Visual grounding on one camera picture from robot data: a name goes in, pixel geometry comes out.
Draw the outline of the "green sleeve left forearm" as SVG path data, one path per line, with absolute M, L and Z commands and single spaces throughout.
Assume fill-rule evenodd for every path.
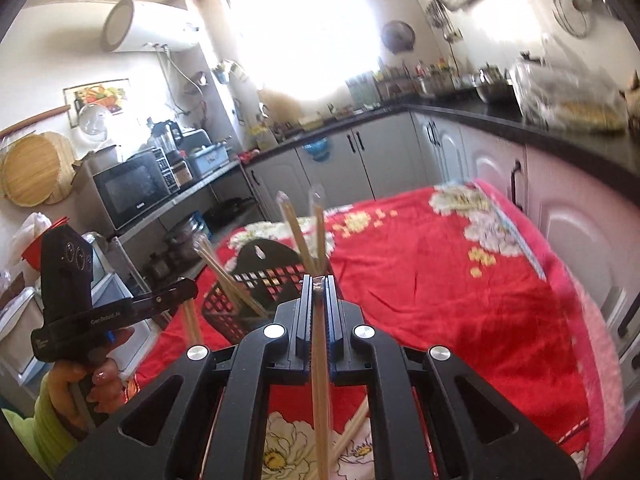
M 58 418 L 50 398 L 49 375 L 41 382 L 34 416 L 23 418 L 7 408 L 1 411 L 30 457 L 49 478 L 53 478 L 62 460 L 77 448 L 79 441 Z

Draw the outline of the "left hand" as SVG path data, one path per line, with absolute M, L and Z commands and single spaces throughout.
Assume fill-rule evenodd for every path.
M 91 388 L 85 401 L 98 415 L 111 415 L 124 405 L 124 386 L 119 378 L 115 361 L 107 358 L 100 365 L 82 365 L 70 361 L 58 361 L 47 376 L 49 414 L 42 416 L 50 431 L 65 432 L 72 437 L 82 437 L 87 424 L 82 418 L 70 386 L 89 378 Z

